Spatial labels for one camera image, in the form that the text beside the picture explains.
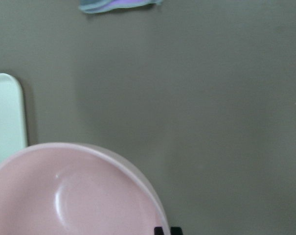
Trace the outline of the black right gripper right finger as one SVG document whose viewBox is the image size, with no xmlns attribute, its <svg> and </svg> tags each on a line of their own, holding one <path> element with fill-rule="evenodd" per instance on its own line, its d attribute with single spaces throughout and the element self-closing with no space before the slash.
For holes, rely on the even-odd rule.
<svg viewBox="0 0 296 235">
<path fill-rule="evenodd" d="M 171 233 L 171 235 L 182 235 L 182 228 L 181 227 L 171 227 L 170 233 Z"/>
</svg>

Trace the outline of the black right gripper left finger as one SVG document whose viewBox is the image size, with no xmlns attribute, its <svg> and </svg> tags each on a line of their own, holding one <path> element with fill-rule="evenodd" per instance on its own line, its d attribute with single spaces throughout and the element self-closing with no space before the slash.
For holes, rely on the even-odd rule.
<svg viewBox="0 0 296 235">
<path fill-rule="evenodd" d="M 164 235 L 163 227 L 155 227 L 154 235 Z"/>
</svg>

